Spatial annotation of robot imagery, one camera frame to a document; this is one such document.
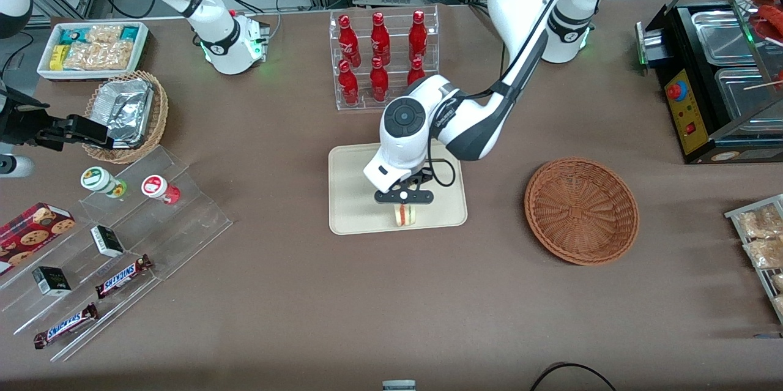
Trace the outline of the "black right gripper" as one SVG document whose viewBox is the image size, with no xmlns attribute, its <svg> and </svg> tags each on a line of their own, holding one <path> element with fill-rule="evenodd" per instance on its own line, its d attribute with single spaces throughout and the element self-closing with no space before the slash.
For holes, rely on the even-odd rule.
<svg viewBox="0 0 783 391">
<path fill-rule="evenodd" d="M 17 146 L 28 144 L 61 151 L 70 140 L 65 138 L 64 131 L 57 126 L 62 119 L 48 115 L 49 108 L 50 104 L 17 90 L 2 90 L 2 143 Z M 109 137 L 106 126 L 76 114 L 68 116 L 68 137 L 74 143 L 114 148 L 114 138 Z"/>
</svg>

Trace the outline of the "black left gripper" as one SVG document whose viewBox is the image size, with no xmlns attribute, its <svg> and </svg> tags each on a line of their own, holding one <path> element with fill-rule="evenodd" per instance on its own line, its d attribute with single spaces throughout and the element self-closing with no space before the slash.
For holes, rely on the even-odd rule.
<svg viewBox="0 0 783 391">
<path fill-rule="evenodd" d="M 400 190 L 419 191 L 423 184 L 427 184 L 434 179 L 432 171 L 417 171 L 406 179 L 398 182 Z"/>
</svg>

